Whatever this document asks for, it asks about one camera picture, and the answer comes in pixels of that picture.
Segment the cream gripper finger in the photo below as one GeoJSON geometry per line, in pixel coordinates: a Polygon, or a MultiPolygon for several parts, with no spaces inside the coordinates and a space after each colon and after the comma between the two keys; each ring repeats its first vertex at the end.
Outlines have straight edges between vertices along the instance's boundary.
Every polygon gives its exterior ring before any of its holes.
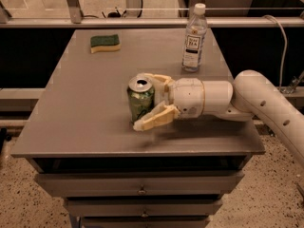
{"type": "Polygon", "coordinates": [[[174,83],[174,80],[168,75],[141,73],[141,76],[147,78],[155,88],[155,103],[164,100],[165,94],[169,92],[169,86],[174,83]]]}
{"type": "Polygon", "coordinates": [[[154,127],[170,124],[177,119],[180,114],[181,112],[175,105],[162,101],[149,113],[134,122],[133,129],[135,131],[146,131],[154,127]]]}

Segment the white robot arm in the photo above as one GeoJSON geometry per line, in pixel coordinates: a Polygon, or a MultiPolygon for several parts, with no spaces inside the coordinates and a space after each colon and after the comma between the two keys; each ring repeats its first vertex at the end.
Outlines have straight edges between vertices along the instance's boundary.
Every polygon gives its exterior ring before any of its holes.
{"type": "Polygon", "coordinates": [[[223,120],[246,122],[254,116],[267,124],[298,163],[304,165],[304,115],[262,74],[245,70],[233,82],[173,80],[167,75],[140,73],[128,88],[136,98],[150,91],[149,112],[134,121],[133,129],[146,131],[177,119],[213,115],[223,120]]]}

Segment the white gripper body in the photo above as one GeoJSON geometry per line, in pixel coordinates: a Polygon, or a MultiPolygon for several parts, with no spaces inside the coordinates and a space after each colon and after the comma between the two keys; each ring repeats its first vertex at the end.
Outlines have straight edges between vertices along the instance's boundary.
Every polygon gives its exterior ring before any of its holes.
{"type": "Polygon", "coordinates": [[[180,119],[194,119],[204,109],[204,87],[196,78],[181,78],[169,84],[168,100],[180,112],[180,119]]]}

